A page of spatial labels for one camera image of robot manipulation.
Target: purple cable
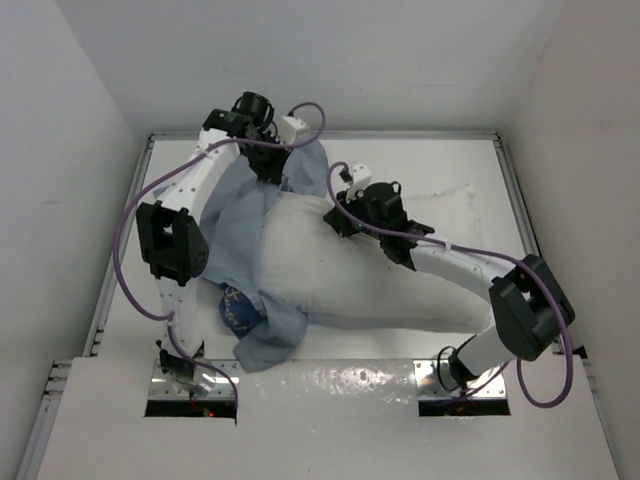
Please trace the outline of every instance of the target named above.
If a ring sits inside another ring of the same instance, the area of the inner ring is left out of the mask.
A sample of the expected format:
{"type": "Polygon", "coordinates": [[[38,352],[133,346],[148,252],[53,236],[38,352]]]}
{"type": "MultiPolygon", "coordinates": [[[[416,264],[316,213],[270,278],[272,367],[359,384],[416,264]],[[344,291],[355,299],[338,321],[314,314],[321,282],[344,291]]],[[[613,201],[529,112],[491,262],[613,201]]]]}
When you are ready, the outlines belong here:
{"type": "MultiPolygon", "coordinates": [[[[367,224],[367,223],[363,222],[362,220],[360,220],[359,218],[356,218],[355,216],[353,216],[342,205],[340,205],[340,202],[338,202],[338,199],[336,198],[336,194],[333,191],[333,186],[332,186],[332,182],[331,182],[331,176],[332,176],[333,172],[339,167],[349,168],[349,166],[345,162],[334,163],[329,168],[329,171],[327,172],[327,190],[328,190],[329,196],[331,197],[331,200],[335,204],[336,208],[338,210],[340,210],[340,212],[345,217],[347,217],[349,220],[351,220],[352,222],[356,222],[356,223],[362,225],[363,227],[365,227],[367,230],[370,230],[373,233],[377,233],[379,235],[389,235],[389,236],[393,236],[393,237],[407,238],[409,240],[414,240],[414,241],[419,241],[419,242],[429,242],[429,243],[433,243],[433,244],[436,244],[436,245],[440,245],[441,247],[446,247],[445,242],[443,242],[441,240],[436,240],[434,238],[428,238],[428,237],[421,237],[420,235],[413,235],[413,234],[410,234],[410,233],[395,232],[393,230],[385,230],[385,229],[374,227],[373,225],[367,224]]],[[[516,362],[518,383],[520,384],[520,388],[522,389],[523,395],[529,401],[529,403],[531,403],[532,405],[534,405],[534,406],[536,406],[538,408],[553,408],[553,407],[556,407],[556,406],[560,405],[567,398],[567,396],[569,395],[569,392],[571,391],[571,386],[573,384],[573,357],[572,357],[573,347],[571,346],[571,338],[569,336],[569,330],[567,328],[567,325],[564,322],[564,318],[562,317],[562,313],[560,312],[560,307],[559,307],[558,303],[555,301],[555,299],[553,298],[553,294],[549,291],[549,289],[544,284],[542,279],[527,264],[525,264],[521,260],[518,260],[517,258],[514,258],[514,257],[512,257],[510,255],[506,255],[504,253],[492,252],[490,250],[482,250],[482,249],[479,249],[479,248],[463,247],[463,246],[460,246],[460,245],[451,245],[451,249],[455,250],[455,251],[458,251],[458,252],[470,253],[470,254],[473,254],[473,255],[483,255],[483,256],[487,256],[487,257],[493,257],[493,258],[499,258],[501,260],[506,260],[506,261],[516,265],[523,272],[525,272],[529,277],[531,277],[533,282],[540,289],[540,291],[544,295],[545,299],[549,303],[549,306],[551,307],[551,310],[553,311],[554,316],[556,317],[556,321],[558,322],[558,328],[560,329],[560,334],[562,336],[562,342],[564,344],[565,359],[566,359],[566,375],[565,375],[564,386],[563,386],[562,391],[560,392],[560,394],[556,398],[554,398],[553,400],[550,400],[549,402],[540,402],[540,401],[536,400],[535,398],[533,398],[531,396],[531,394],[530,394],[530,392],[529,392],[529,390],[528,390],[528,388],[527,388],[527,386],[526,386],[526,384],[524,382],[524,376],[522,374],[522,361],[520,359],[517,359],[517,362],[516,362]]],[[[506,368],[506,365],[504,365],[498,373],[502,373],[502,370],[504,370],[504,368],[506,368]]],[[[494,374],[494,376],[489,381],[492,381],[494,378],[496,378],[498,376],[498,373],[494,374]]]]}
{"type": "MultiPolygon", "coordinates": [[[[155,321],[171,320],[173,318],[173,312],[167,315],[156,315],[155,313],[152,313],[148,311],[146,308],[144,308],[131,292],[131,289],[129,288],[129,285],[127,285],[127,281],[124,278],[124,275],[122,273],[122,261],[120,259],[122,236],[123,236],[125,226],[127,224],[127,220],[129,219],[131,212],[133,211],[134,208],[136,208],[140,200],[142,200],[147,193],[151,192],[152,190],[154,190],[155,188],[157,188],[158,186],[160,186],[170,178],[174,177],[175,175],[187,170],[188,168],[193,167],[196,163],[205,159],[208,153],[212,152],[216,148],[222,147],[223,145],[228,145],[230,143],[237,143],[238,145],[254,145],[257,147],[268,147],[268,148],[276,148],[281,150],[290,150],[290,149],[306,147],[307,145],[310,145],[311,143],[318,140],[318,138],[320,138],[320,135],[322,135],[322,132],[327,126],[327,116],[325,114],[324,109],[315,102],[304,102],[299,105],[296,105],[291,109],[290,113],[294,113],[296,110],[302,107],[315,107],[320,113],[320,117],[321,117],[320,128],[318,128],[318,131],[307,140],[304,140],[299,143],[293,143],[291,145],[282,145],[282,144],[261,142],[259,140],[248,140],[244,138],[225,138],[223,140],[210,144],[202,153],[200,153],[193,160],[188,161],[184,165],[179,166],[175,170],[172,170],[169,173],[158,178],[157,180],[154,180],[153,182],[151,182],[149,185],[147,185],[142,190],[140,190],[136,195],[134,195],[131,201],[125,206],[124,211],[120,217],[120,220],[118,221],[118,225],[116,226],[116,231],[114,234],[115,238],[113,241],[113,249],[111,252],[113,257],[113,269],[116,273],[116,279],[118,280],[118,284],[120,284],[120,288],[122,289],[122,292],[124,293],[125,297],[127,297],[127,300],[129,300],[129,303],[131,303],[133,308],[135,308],[140,314],[155,321]]],[[[169,336],[169,341],[173,345],[173,348],[176,350],[176,352],[178,352],[184,360],[192,363],[193,365],[198,365],[203,368],[207,368],[215,373],[221,374],[222,376],[224,376],[229,380],[235,395],[235,405],[236,405],[236,412],[237,412],[238,389],[236,388],[236,385],[231,381],[231,378],[229,378],[227,374],[224,373],[222,370],[212,365],[209,365],[207,363],[199,362],[198,360],[194,360],[193,358],[191,358],[189,354],[186,351],[184,351],[184,349],[182,349],[182,347],[180,347],[180,345],[173,338],[173,330],[171,328],[170,323],[171,322],[167,323],[167,333],[169,336]]]]}

